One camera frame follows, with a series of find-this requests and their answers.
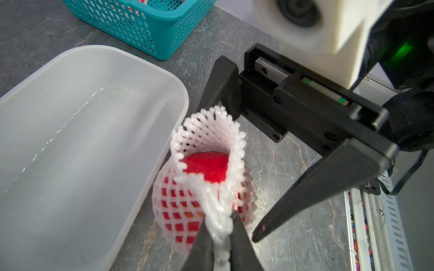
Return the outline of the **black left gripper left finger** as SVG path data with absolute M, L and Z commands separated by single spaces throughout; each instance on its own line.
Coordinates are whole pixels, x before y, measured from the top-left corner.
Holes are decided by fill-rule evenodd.
M 214 244 L 203 221 L 181 271 L 213 271 Z

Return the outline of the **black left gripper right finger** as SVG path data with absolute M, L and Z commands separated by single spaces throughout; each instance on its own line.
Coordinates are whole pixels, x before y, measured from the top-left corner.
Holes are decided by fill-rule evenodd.
M 264 271 L 252 247 L 249 236 L 238 211 L 233 211 L 233 231 L 230 235 L 231 256 L 229 259 L 231 271 Z

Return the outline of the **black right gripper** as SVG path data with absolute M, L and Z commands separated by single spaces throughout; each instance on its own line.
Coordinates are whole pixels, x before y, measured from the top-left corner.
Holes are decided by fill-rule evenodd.
M 197 112 L 219 102 L 234 120 L 242 114 L 274 142 L 291 133 L 326 156 L 264 216 L 253 231 L 255 243 L 299 212 L 377 178 L 399 151 L 379 134 L 389 116 L 385 108 L 261 44 L 245 52 L 240 75 L 226 56 L 215 61 Z

